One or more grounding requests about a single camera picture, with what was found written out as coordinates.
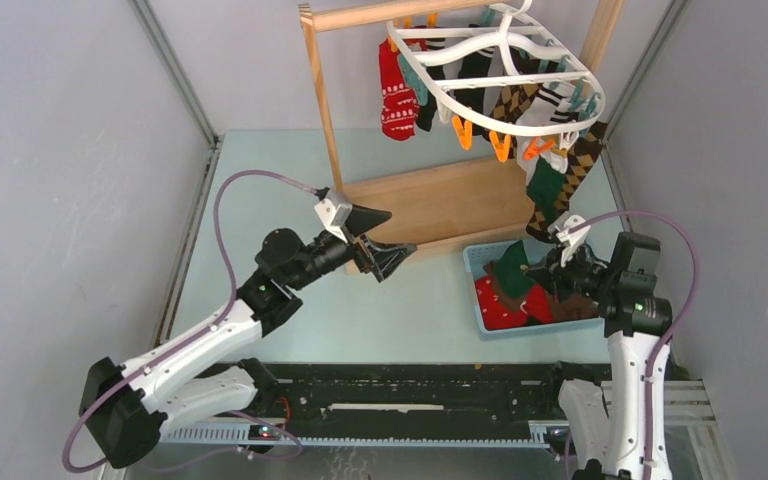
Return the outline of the white sock with black stripes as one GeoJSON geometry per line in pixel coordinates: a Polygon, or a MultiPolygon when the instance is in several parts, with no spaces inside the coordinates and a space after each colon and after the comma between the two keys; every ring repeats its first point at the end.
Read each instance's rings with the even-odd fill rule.
{"type": "Polygon", "coordinates": [[[558,123],[555,114],[562,103],[563,96],[555,90],[540,87],[532,99],[531,105],[519,117],[520,126],[542,127],[558,123]]]}

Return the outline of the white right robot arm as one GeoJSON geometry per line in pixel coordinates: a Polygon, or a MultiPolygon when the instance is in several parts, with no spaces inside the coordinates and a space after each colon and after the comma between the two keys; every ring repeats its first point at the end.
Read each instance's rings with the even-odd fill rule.
{"type": "Polygon", "coordinates": [[[582,235],[558,234],[541,267],[561,286],[591,300],[604,321],[611,391],[560,363],[541,392],[545,411],[568,422],[576,479],[670,479],[666,453],[664,383],[670,353],[671,303],[655,295],[659,240],[618,235],[609,261],[596,257],[582,235]]]}

